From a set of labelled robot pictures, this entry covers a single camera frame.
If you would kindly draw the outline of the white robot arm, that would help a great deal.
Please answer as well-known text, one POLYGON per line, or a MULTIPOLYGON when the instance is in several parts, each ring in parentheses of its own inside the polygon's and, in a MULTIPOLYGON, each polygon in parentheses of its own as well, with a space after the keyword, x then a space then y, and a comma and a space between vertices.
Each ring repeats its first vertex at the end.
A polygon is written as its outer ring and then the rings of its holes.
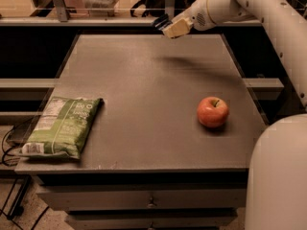
MULTIPOLYGON (((225 22, 259 21, 303 105, 307 21, 286 0, 197 0, 162 27, 170 37, 225 22)), ((248 170, 245 230, 306 230, 307 113, 283 118, 258 138, 248 170)))

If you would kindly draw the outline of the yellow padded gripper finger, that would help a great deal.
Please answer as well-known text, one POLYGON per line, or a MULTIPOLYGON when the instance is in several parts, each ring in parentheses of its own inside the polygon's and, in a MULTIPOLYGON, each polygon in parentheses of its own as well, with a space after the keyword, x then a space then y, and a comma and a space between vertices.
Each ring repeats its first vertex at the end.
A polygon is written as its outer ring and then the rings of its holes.
POLYGON ((179 20, 167 21, 162 28, 162 33, 168 38, 176 38, 190 33, 193 22, 190 18, 180 18, 179 20))

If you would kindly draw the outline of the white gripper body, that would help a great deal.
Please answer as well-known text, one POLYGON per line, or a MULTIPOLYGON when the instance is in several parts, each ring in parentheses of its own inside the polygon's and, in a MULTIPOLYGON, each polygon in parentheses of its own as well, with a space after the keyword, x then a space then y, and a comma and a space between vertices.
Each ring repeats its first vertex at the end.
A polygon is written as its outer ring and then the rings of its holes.
POLYGON ((172 22, 198 31, 206 31, 216 26, 209 15, 208 0, 196 0, 188 9, 175 16, 172 22))

